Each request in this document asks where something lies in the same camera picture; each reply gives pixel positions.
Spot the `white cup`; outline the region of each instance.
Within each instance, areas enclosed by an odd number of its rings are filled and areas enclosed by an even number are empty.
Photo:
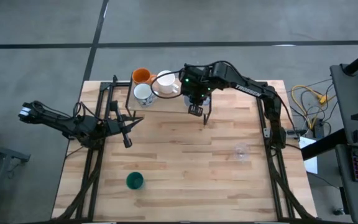
[[[170,73],[171,71],[164,70],[157,75],[158,90],[164,94],[170,94],[172,92],[178,93],[179,86],[175,84],[175,74],[164,75],[161,78],[159,76]]]
[[[157,99],[157,96],[152,93],[150,86],[146,83],[135,86],[134,96],[143,108],[151,106],[155,99]]]

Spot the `orange mug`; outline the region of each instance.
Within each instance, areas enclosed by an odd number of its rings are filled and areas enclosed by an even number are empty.
[[[146,83],[151,85],[153,79],[157,77],[156,75],[152,75],[149,70],[146,68],[138,68],[132,72],[132,79],[136,85],[141,83]]]

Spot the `gray floor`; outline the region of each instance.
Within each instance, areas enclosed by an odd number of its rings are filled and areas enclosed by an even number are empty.
[[[0,44],[91,43],[101,5],[102,0],[0,0]],[[110,0],[100,42],[279,40],[358,40],[358,0]],[[32,154],[4,184],[0,222],[50,218],[67,140],[48,127],[19,122],[17,114],[23,102],[32,100],[69,113],[78,99],[89,53],[0,50],[0,145]],[[159,72],[184,63],[228,60],[245,76],[282,79],[289,90],[327,79],[330,65],[356,57],[358,45],[98,49],[90,80],[110,80],[114,74],[127,80],[137,67]],[[329,84],[314,88],[324,92]],[[305,100],[316,104],[310,95]],[[332,131],[342,127],[338,108],[334,114],[329,120]],[[303,126],[302,119],[294,120]],[[319,156],[319,175],[341,184],[333,152]],[[313,176],[310,184],[319,217],[351,221],[331,214],[341,206],[338,190]]]

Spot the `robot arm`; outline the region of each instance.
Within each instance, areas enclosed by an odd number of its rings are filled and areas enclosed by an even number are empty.
[[[102,140],[108,136],[122,133],[125,147],[131,147],[132,142],[128,137],[137,123],[143,118],[129,118],[121,115],[117,105],[117,101],[112,101],[110,110],[115,111],[117,119],[100,119],[94,116],[77,115],[67,117],[58,114],[53,110],[47,110],[39,101],[24,103],[19,113],[20,120],[29,124],[45,124],[53,129],[61,131],[66,137],[74,137],[82,146],[92,148],[102,144]],[[134,121],[129,125],[125,125],[125,121]]]
[[[201,116],[204,100],[215,90],[234,88],[243,93],[260,98],[264,102],[265,117],[270,121],[270,145],[275,148],[285,147],[285,130],[281,127],[281,100],[274,87],[266,82],[257,82],[242,77],[233,67],[224,62],[213,63],[203,69],[186,65],[179,74],[181,93],[188,96],[189,113]]]

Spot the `paper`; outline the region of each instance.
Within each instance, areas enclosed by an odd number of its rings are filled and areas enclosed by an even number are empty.
[[[313,144],[315,142],[316,142],[316,140],[301,137],[299,140],[299,148],[302,149],[302,148],[304,148],[310,144]],[[311,159],[308,159],[307,161],[304,161],[304,163],[305,163],[306,171],[308,171],[310,173],[317,174],[317,157],[316,156]]]

